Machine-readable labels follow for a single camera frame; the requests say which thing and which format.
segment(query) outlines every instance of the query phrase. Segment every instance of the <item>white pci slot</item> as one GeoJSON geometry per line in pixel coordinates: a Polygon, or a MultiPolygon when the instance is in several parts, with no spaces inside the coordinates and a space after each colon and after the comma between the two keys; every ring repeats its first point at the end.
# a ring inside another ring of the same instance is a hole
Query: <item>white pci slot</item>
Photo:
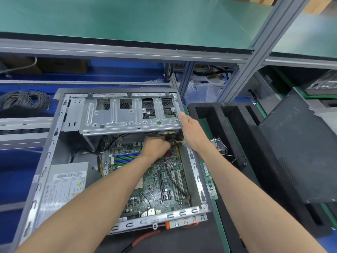
{"type": "MultiPolygon", "coordinates": [[[[173,182],[175,183],[176,175],[174,174],[173,170],[171,171],[171,177],[172,177],[173,182]]],[[[179,200],[178,189],[175,186],[173,186],[173,188],[174,188],[174,198],[178,201],[179,200]]]]}
{"type": "Polygon", "coordinates": [[[178,182],[179,182],[180,190],[185,192],[184,186],[183,186],[183,180],[181,179],[180,170],[177,170],[177,176],[178,176],[178,182]]]}

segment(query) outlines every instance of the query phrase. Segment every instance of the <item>person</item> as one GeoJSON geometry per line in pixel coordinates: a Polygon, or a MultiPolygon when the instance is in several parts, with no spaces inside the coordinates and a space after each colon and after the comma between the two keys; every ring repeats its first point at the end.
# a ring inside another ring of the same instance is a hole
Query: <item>person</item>
{"type": "MultiPolygon", "coordinates": [[[[206,163],[250,253],[326,252],[286,210],[230,164],[198,121],[179,114],[185,141],[206,163]]],[[[92,253],[122,213],[145,171],[171,147],[146,138],[141,154],[92,184],[38,227],[16,253],[92,253]]]]}

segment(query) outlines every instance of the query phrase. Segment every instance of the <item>blue ram slot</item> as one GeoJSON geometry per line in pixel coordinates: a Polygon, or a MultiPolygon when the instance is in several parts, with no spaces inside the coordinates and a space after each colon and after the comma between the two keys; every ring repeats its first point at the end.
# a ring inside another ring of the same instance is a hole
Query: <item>blue ram slot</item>
{"type": "Polygon", "coordinates": [[[134,160],[134,158],[133,159],[126,159],[126,160],[117,160],[117,161],[114,161],[114,164],[116,164],[116,163],[127,163],[127,162],[130,162],[132,160],[134,160]]]}
{"type": "Polygon", "coordinates": [[[114,154],[114,157],[115,158],[119,158],[119,157],[131,157],[131,156],[138,156],[140,155],[141,153],[128,153],[128,154],[114,154]]]}

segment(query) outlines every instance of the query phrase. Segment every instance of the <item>forearm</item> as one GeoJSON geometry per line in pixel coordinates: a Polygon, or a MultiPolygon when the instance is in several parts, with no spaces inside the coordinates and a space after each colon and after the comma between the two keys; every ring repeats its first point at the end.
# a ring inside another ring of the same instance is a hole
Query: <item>forearm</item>
{"type": "Polygon", "coordinates": [[[48,218],[16,252],[94,252],[153,161],[140,155],[92,184],[48,218]]]}
{"type": "Polygon", "coordinates": [[[325,252],[285,209],[230,164],[213,145],[200,153],[250,253],[325,252]]]}

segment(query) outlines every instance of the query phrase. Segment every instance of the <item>person's left arm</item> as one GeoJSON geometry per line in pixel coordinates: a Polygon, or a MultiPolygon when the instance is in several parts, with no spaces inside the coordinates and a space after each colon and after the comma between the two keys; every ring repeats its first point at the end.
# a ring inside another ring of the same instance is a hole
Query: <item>person's left arm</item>
{"type": "Polygon", "coordinates": [[[101,178],[55,212],[16,253],[91,253],[122,213],[142,175],[170,148],[164,137],[146,138],[141,154],[101,178]]]}

